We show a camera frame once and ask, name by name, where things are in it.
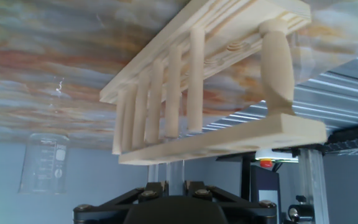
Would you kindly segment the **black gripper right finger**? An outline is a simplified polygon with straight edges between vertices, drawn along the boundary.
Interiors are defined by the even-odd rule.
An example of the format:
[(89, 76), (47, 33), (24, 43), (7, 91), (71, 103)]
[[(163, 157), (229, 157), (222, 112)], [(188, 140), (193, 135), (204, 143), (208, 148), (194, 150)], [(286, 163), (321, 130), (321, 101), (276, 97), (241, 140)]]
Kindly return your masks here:
[(224, 223), (276, 224), (277, 205), (269, 200), (250, 202), (226, 190), (202, 181), (186, 181), (185, 195), (206, 202), (207, 216), (219, 217)]

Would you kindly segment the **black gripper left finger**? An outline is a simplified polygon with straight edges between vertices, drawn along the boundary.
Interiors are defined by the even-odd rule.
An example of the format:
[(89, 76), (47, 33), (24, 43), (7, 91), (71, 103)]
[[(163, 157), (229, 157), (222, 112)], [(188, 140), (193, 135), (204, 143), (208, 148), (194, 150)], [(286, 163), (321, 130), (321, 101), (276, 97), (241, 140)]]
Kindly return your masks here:
[(122, 224), (130, 209), (154, 199), (167, 196), (166, 182), (148, 182), (102, 205), (81, 204), (73, 209), (74, 224)]

